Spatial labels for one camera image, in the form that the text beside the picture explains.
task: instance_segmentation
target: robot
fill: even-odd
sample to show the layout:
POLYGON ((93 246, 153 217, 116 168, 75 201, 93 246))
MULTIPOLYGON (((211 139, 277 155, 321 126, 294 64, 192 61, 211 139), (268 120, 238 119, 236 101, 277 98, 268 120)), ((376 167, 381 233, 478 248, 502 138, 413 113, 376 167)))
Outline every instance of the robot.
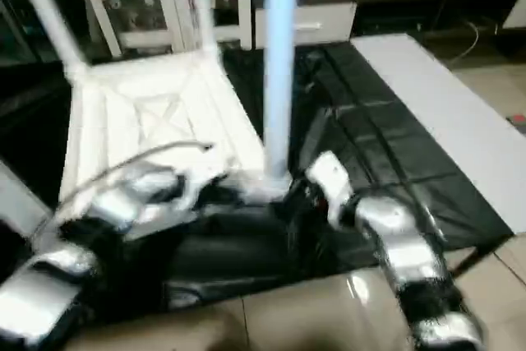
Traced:
POLYGON ((31 257, 0 287, 2 349, 55 349, 79 326, 97 319, 101 301, 112 308, 104 298, 108 289, 125 293, 132 287, 123 281, 123 268, 140 262, 134 242, 174 229, 184 232, 206 211, 227 206, 264 206, 285 222, 317 212, 339 232, 357 229, 376 251, 414 349, 484 349, 481 326, 465 307, 443 256, 402 202, 386 194, 353 194, 331 152, 322 153, 285 189, 232 172, 213 149, 209 152, 184 172, 132 163, 118 176, 106 174, 113 181, 87 204, 71 199, 69 209, 76 206, 76 214, 68 210, 71 218, 58 227, 53 246, 31 257))

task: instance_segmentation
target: black cable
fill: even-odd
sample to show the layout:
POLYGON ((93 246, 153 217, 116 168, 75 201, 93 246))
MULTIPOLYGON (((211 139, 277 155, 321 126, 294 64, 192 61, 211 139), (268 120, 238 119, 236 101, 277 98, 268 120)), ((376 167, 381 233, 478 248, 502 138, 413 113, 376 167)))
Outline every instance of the black cable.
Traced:
POLYGON ((408 195, 411 197, 411 200, 415 204, 418 213, 422 216, 422 218, 426 218, 426 213, 424 208, 422 207, 422 203, 417 198, 417 195, 415 191, 413 190, 413 186, 410 184, 408 180, 408 176, 405 173, 405 170, 402 166, 402 164, 399 162, 398 158, 396 157, 396 154, 392 150, 389 142, 385 138, 384 134, 382 133, 381 129, 376 125, 374 120, 372 119, 371 115, 367 111, 367 106, 363 104, 363 102, 360 100, 356 92, 353 90, 353 88, 350 86, 346 78, 342 75, 340 69, 338 68, 338 65, 336 64, 336 61, 332 58, 332 56, 329 54, 326 48, 322 49, 322 52, 324 54, 325 60, 329 63, 330 67, 332 68, 335 75, 338 77, 338 79, 342 82, 342 84, 345 85, 347 88, 347 91, 349 92, 351 99, 354 101, 354 103, 357 105, 358 109, 362 111, 362 115, 365 118, 366 122, 371 127, 377 141, 380 143, 381 148, 384 150, 385 155, 387 156, 387 159, 390 161, 390 164, 394 170, 394 173, 396 174, 397 178, 399 179, 400 183, 402 184, 402 187, 404 187, 405 191, 408 193, 408 195))
MULTIPOLYGON (((304 60, 301 59, 301 58, 298 59, 298 61, 299 62, 304 62, 304 60)), ((312 78, 312 80, 314 81, 314 83, 316 85, 321 86, 325 91, 327 91, 325 85, 323 84, 323 82, 320 81, 320 79, 318 77, 312 75, 311 78, 312 78)), ((370 163, 369 159, 367 158, 367 156, 358 147, 358 144, 356 143, 356 140, 354 139, 354 136, 345 127, 343 127, 341 122, 335 116, 335 114, 336 114, 336 112, 335 112, 336 104, 332 100, 330 95, 328 95, 328 100, 330 102, 330 107, 332 109, 332 111, 331 111, 331 118, 332 118, 333 122, 335 122, 337 124, 337 126, 341 129, 342 133, 345 135, 345 137, 347 137, 348 142, 351 144, 351 146, 353 148, 353 151, 354 151, 354 154, 356 155, 356 160, 357 160, 358 164, 360 165, 360 167, 363 169, 363 172, 365 173, 365 177, 366 177, 367 181, 373 187, 378 187, 380 185, 380 180, 375 175, 374 171, 372 170, 372 166, 371 166, 371 163, 370 163)))

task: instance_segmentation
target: white plastic part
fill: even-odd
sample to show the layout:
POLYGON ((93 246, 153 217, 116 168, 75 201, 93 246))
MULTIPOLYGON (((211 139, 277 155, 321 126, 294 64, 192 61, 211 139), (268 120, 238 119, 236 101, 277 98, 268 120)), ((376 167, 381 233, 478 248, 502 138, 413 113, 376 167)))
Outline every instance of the white plastic part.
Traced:
POLYGON ((306 171, 307 178, 321 187, 329 204, 327 220, 334 229, 341 229, 342 209, 353 194, 347 170, 331 151, 323 152, 306 171))

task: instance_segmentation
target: drawer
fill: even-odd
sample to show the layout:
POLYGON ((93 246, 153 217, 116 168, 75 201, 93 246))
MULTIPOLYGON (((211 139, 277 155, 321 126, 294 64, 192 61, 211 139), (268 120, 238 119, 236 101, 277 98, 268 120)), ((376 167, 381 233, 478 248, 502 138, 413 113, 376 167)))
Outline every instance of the drawer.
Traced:
MULTIPOLYGON (((294 43, 315 44, 347 41, 356 3, 296 7, 294 43)), ((256 47, 266 46, 266 10, 256 10, 256 47)))

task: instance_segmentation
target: cable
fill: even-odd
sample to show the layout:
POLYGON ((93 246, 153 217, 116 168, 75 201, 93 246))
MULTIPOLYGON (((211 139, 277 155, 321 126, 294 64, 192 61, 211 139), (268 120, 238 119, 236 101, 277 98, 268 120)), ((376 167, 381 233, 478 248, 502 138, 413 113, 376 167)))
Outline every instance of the cable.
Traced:
POLYGON ((473 28, 473 30, 475 31, 475 40, 473 41, 473 43, 469 46, 468 49, 466 49, 463 53, 461 53, 460 55, 457 55, 456 57, 450 59, 448 61, 448 63, 455 63, 455 62, 458 62, 460 59, 462 59, 463 57, 465 57, 466 55, 468 55, 469 53, 471 53, 471 51, 475 48, 475 46, 477 45, 478 43, 478 38, 480 37, 480 34, 478 33, 478 28, 475 26, 475 24, 473 24, 471 21, 464 21, 466 24, 468 24, 469 26, 471 26, 473 28))
POLYGON ((36 238, 42 235, 42 232, 47 228, 47 225, 49 224, 50 220, 53 220, 54 213, 59 212, 64 206, 66 206, 68 203, 73 201, 73 199, 77 196, 77 194, 81 191, 84 191, 86 188, 94 186, 98 181, 101 179, 107 177, 108 175, 114 173, 115 171, 122 169, 129 164, 132 164, 138 160, 147 158, 150 155, 157 154, 164 150, 169 150, 172 148, 187 148, 187 147, 196 147, 200 148, 203 151, 208 150, 211 148, 212 145, 202 143, 200 141, 175 141, 166 145, 160 145, 158 147, 152 148, 150 150, 147 150, 145 152, 142 152, 138 155, 135 155, 131 157, 130 159, 125 160, 124 162, 121 162, 120 164, 117 164, 113 166, 112 168, 105 169, 103 172, 97 174, 96 176, 90 178, 89 180, 83 182, 79 187, 75 188, 72 192, 70 192, 62 201, 59 203, 58 207, 53 212, 53 215, 50 218, 47 218, 40 222, 39 226, 36 228, 36 230, 28 237, 28 239, 33 242, 36 238))

